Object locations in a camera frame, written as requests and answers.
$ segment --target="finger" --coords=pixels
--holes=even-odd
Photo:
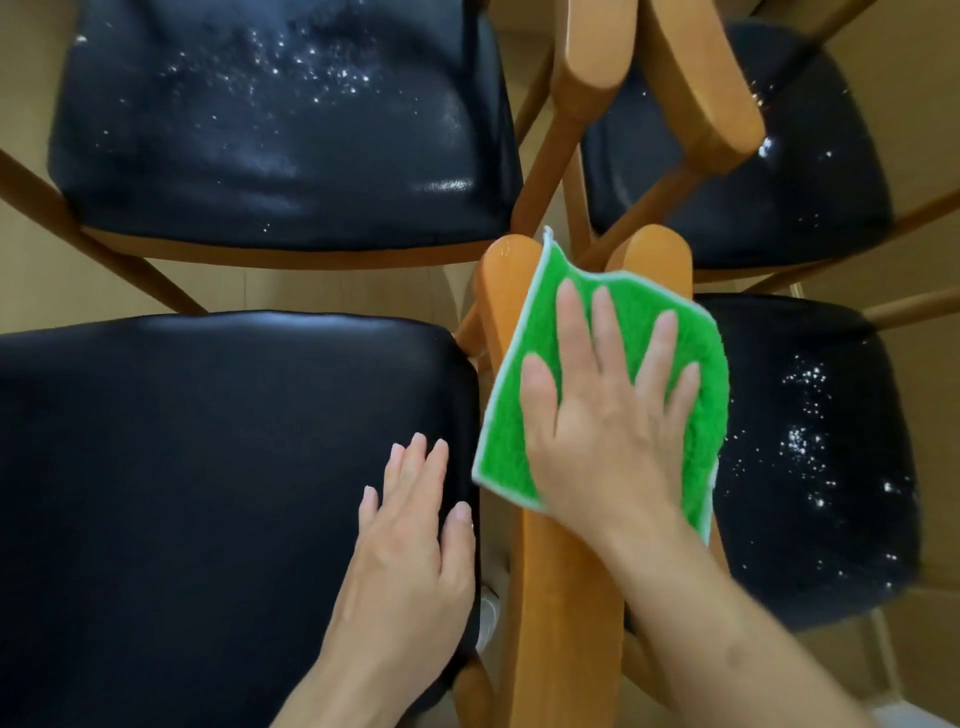
[[[636,373],[636,392],[650,401],[666,402],[666,385],[673,368],[673,352],[677,348],[677,312],[663,311],[654,323],[650,346]]]
[[[670,402],[666,405],[665,413],[667,431],[683,437],[686,432],[686,421],[690,419],[698,394],[700,394],[700,364],[693,361],[680,372],[677,386],[670,394]]]
[[[440,520],[440,504],[444,499],[444,478],[446,463],[450,456],[450,447],[446,440],[438,440],[427,455],[420,469],[420,475],[413,491],[407,498],[407,507],[418,517],[433,524],[430,538],[436,538],[437,524]]]
[[[376,490],[369,485],[365,486],[363,489],[363,499],[360,501],[360,508],[357,512],[361,536],[363,536],[363,532],[367,530],[367,527],[373,523],[378,505],[379,498],[376,495]]]
[[[403,453],[403,463],[400,465],[400,477],[396,484],[395,499],[397,505],[401,505],[413,490],[417,476],[420,475],[420,469],[423,467],[424,456],[426,455],[426,437],[417,432],[407,450]]]
[[[440,538],[440,580],[453,593],[469,593],[473,575],[476,536],[469,503],[461,500],[450,510]]]
[[[551,442],[557,429],[557,382],[546,362],[534,353],[523,357],[520,409],[527,457]]]
[[[557,345],[565,391],[577,389],[596,376],[597,360],[587,317],[580,294],[570,279],[557,289]]]
[[[628,382],[627,354],[623,335],[616,320],[616,307],[610,289],[602,285],[593,292],[593,347],[596,349],[600,374],[616,381]]]
[[[400,480],[400,465],[403,463],[403,445],[394,443],[390,448],[390,459],[387,461],[387,467],[383,470],[383,502],[386,503],[396,488]]]

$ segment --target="black leather seat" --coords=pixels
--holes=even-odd
[[[488,240],[522,184],[461,0],[84,0],[50,176],[92,228],[362,251]]]
[[[836,63],[793,31],[757,20],[728,38],[761,104],[767,137],[667,218],[699,269],[791,265],[868,249],[892,224],[874,142]],[[590,221],[608,230],[684,156],[634,68],[581,145]]]
[[[411,321],[251,312],[0,337],[0,725],[264,728],[319,653],[391,443],[444,437],[442,516],[459,499],[478,514],[478,429],[473,368]],[[475,604],[415,712],[477,630]]]
[[[709,295],[731,407],[713,505],[731,574],[786,626],[877,606],[917,573],[910,441],[883,344],[856,311]]]

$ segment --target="hand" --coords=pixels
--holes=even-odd
[[[657,538],[679,529],[684,431],[700,389],[696,363],[669,401],[677,314],[662,313],[631,384],[610,291],[593,295],[593,340],[570,280],[557,291],[564,398],[535,354],[523,360],[520,404],[527,458],[551,514],[612,568],[625,534]]]
[[[449,450],[394,445],[383,506],[368,486],[360,535],[317,661],[274,728],[393,728],[439,677],[467,625],[476,540],[470,507],[450,511],[438,543]]]

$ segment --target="beige floor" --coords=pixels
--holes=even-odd
[[[45,176],[46,141],[63,54],[72,42],[71,0],[6,0],[0,7],[0,147]],[[501,52],[511,103],[517,108],[546,43],[538,36],[503,34]],[[521,149],[524,169],[536,152],[550,109]],[[566,240],[563,196],[545,222]],[[48,328],[164,312],[124,281],[75,253],[0,203],[0,332]],[[399,271],[289,272],[216,268],[160,261],[158,267],[211,311],[278,308],[406,316],[454,328],[468,295],[472,264]],[[508,576],[507,514],[483,495],[485,579],[502,594]],[[815,630],[804,642],[861,698],[886,691],[887,678],[869,619]],[[486,659],[494,675],[497,644]],[[676,725],[626,681],[620,728]],[[421,722],[452,726],[449,702]]]

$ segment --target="cleaning cloth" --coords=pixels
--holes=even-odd
[[[549,228],[544,231],[540,264],[487,404],[473,460],[473,480],[517,505],[545,510],[530,475],[524,448],[520,368],[527,353],[538,354],[553,373],[563,398],[555,301],[557,288],[567,278],[573,280],[580,293],[588,321],[593,291],[600,285],[610,289],[623,333],[631,381],[647,351],[657,317],[667,309],[677,312],[677,352],[667,396],[683,367],[691,361],[700,362],[700,394],[684,438],[682,507],[687,521],[706,540],[717,454],[727,432],[730,399],[727,357],[716,323],[701,306],[651,280],[626,271],[594,274],[575,268],[554,242]]]

